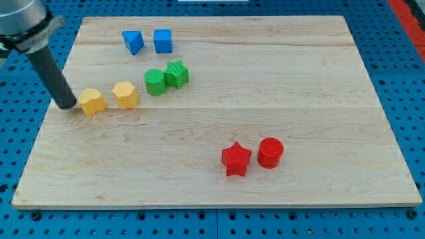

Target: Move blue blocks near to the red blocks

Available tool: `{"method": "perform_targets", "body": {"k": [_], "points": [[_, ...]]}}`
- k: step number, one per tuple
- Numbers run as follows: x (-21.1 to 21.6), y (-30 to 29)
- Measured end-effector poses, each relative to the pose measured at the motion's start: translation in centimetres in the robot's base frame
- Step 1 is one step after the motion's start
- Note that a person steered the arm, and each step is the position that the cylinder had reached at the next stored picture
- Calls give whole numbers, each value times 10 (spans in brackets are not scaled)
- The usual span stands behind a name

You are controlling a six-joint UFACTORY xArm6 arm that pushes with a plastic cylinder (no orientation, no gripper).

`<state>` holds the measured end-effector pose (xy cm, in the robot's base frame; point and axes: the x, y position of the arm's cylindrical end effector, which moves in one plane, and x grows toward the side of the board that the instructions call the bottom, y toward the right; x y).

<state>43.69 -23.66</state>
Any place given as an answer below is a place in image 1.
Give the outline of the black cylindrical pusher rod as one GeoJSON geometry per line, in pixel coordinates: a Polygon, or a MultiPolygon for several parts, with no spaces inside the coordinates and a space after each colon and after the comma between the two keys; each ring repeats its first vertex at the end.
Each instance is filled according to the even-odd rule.
{"type": "Polygon", "coordinates": [[[26,56],[56,105],[62,110],[73,108],[76,105],[76,96],[50,49],[46,46],[36,52],[27,53],[26,56]]]}

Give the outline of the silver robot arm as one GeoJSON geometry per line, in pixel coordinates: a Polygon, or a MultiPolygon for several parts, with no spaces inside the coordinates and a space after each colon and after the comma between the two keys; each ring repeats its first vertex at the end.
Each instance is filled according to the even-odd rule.
{"type": "Polygon", "coordinates": [[[69,110],[76,96],[48,47],[63,24],[41,0],[1,0],[1,65],[14,50],[25,54],[56,105],[69,110]]]}

